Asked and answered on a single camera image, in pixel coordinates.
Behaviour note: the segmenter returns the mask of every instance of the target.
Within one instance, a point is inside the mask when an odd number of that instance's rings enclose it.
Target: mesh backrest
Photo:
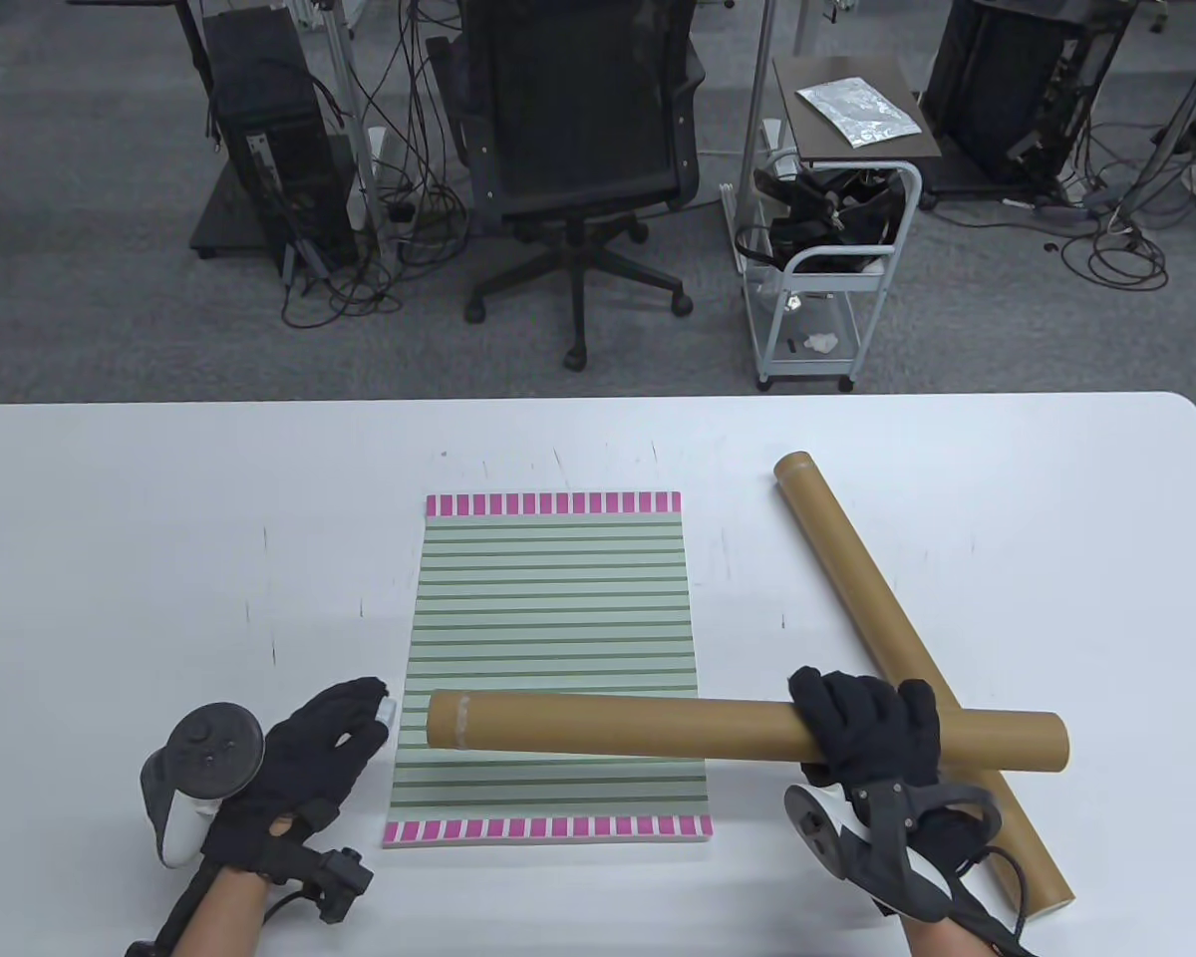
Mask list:
[[[681,0],[468,4],[482,6],[499,173],[511,195],[672,171],[667,74]]]

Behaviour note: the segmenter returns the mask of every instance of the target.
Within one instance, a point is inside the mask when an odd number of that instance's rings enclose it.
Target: chair base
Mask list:
[[[567,351],[567,355],[563,355],[562,364],[574,373],[579,373],[590,360],[590,353],[585,347],[586,270],[597,269],[599,273],[618,275],[621,279],[629,279],[633,282],[643,284],[643,286],[670,291],[673,293],[670,306],[673,315],[688,315],[694,304],[682,288],[681,279],[635,263],[634,260],[627,260],[624,256],[608,250],[608,243],[626,232],[629,233],[629,238],[634,243],[647,242],[647,225],[639,223],[633,213],[599,224],[585,224],[582,219],[567,219],[561,230],[520,224],[514,230],[514,237],[518,240],[544,243],[549,250],[533,260],[525,261],[521,266],[507,269],[500,275],[494,275],[494,278],[477,284],[465,306],[465,322],[478,324],[488,317],[488,306],[483,301],[486,297],[512,291],[512,288],[524,286],[549,273],[566,270],[570,275],[570,318],[572,323],[575,324],[575,343]]]

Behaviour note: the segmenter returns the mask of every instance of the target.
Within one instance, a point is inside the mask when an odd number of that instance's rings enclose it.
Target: plastic bag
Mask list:
[[[891,104],[862,77],[807,86],[798,96],[824,114],[856,150],[921,133],[913,116]]]

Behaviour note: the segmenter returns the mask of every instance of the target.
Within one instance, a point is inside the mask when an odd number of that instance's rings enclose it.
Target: white table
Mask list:
[[[1196,409],[1141,395],[0,407],[0,957],[154,933],[188,876],[138,769],[189,708],[398,689],[425,493],[678,488],[702,694],[865,669],[773,484],[798,447],[962,701],[1067,719],[1072,768],[1012,781],[1078,901],[1025,941],[1196,953]],[[902,953],[783,821],[794,778],[712,762],[706,845],[383,852],[384,752],[312,842],[370,892],[262,952]]]

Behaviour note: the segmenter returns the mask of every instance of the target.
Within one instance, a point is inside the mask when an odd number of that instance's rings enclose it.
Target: gray carpet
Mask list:
[[[209,2],[209,12],[221,2]],[[780,13],[789,44],[795,5]],[[897,51],[914,86],[929,73],[946,0],[865,0],[820,51]],[[695,41],[708,80],[700,147],[738,151],[758,4],[700,8]],[[380,75],[393,45],[393,0],[370,0],[355,42]],[[316,69],[323,38],[307,38]],[[1164,36],[1140,17],[1098,105],[1099,120],[1161,122],[1196,68],[1196,6],[1174,6]],[[386,84],[398,105],[402,77]],[[187,248],[221,157],[203,140],[206,100],[169,10],[66,8],[0,0],[0,402],[720,395],[751,392],[751,348],[721,211],[652,224],[633,252],[681,274],[695,313],[663,295],[594,278],[590,366],[567,373],[561,278],[502,297],[483,328],[464,295],[521,260],[481,238],[462,260],[401,288],[401,313],[289,331],[274,268],[201,263]],[[1141,130],[1110,130],[1146,156]],[[702,160],[700,201],[739,161]],[[1177,194],[1160,197],[1176,206]],[[963,219],[1003,211],[941,206]],[[1155,238],[1168,287],[1149,295],[1081,282],[1035,233],[971,231],[922,215],[877,333],[861,392],[1168,389],[1196,402],[1196,215]],[[295,317],[319,315],[315,301]],[[781,383],[782,392],[831,383]]]

